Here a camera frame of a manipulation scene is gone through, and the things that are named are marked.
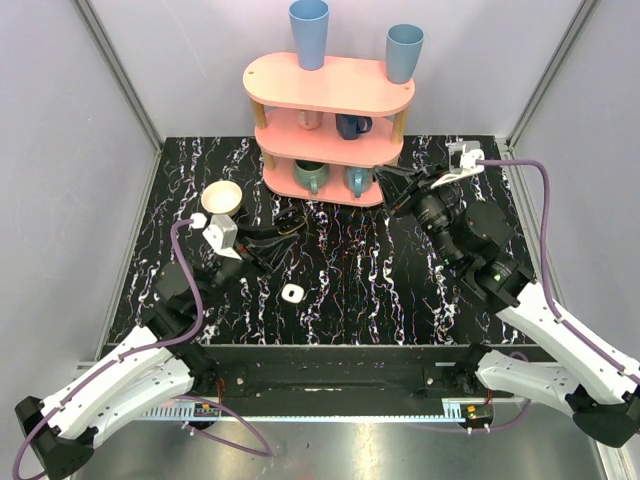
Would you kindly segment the white earbud case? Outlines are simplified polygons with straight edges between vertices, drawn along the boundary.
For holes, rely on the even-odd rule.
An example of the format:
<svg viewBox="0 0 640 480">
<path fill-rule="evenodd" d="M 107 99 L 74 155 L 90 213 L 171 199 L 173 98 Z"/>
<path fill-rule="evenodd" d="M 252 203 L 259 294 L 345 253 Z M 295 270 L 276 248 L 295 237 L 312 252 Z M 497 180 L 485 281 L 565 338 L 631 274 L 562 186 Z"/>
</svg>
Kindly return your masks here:
<svg viewBox="0 0 640 480">
<path fill-rule="evenodd" d="M 300 303 L 304 295 L 305 290 L 301 286 L 291 283 L 284 285 L 281 291 L 282 299 L 292 304 Z"/>
</svg>

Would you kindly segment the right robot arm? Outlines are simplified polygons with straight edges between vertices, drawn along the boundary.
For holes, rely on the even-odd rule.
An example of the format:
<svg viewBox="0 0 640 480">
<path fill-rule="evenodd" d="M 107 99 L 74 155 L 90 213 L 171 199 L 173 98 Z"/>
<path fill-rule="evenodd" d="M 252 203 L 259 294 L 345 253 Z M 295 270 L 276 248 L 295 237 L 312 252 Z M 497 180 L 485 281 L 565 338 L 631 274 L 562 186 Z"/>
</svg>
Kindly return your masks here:
<svg viewBox="0 0 640 480">
<path fill-rule="evenodd" d="M 546 278 L 536 279 L 507 252 L 514 229 L 496 204 L 461 205 L 452 185 L 475 172 L 429 175 L 377 166 L 374 178 L 389 213 L 415 218 L 461 290 L 531 338 L 558 365 L 542 367 L 474 345 L 456 363 L 451 380 L 466 396 L 488 389 L 544 404 L 571 417 L 593 440 L 624 446 L 639 432 L 638 360 L 586 327 L 553 298 Z"/>
</svg>

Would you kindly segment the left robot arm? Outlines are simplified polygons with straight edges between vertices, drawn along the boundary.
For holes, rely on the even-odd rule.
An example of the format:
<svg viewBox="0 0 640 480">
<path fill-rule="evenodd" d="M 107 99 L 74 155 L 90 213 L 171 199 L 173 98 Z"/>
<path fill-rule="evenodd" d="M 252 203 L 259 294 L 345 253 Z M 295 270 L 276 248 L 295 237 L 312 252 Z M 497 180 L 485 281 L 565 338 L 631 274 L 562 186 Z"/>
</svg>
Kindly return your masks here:
<svg viewBox="0 0 640 480">
<path fill-rule="evenodd" d="M 112 434 L 152 408 L 182 397 L 201 403 L 210 393 L 223 393 L 227 370 L 197 341 L 205 304 L 250 273 L 275 272 L 302 226 L 296 218 L 255 227 L 203 214 L 174 223 L 175 260 L 159 275 L 152 309 L 73 382 L 16 405 L 24 439 L 12 477 L 20 478 L 23 457 L 32 451 L 43 468 L 40 478 L 66 479 Z"/>
</svg>

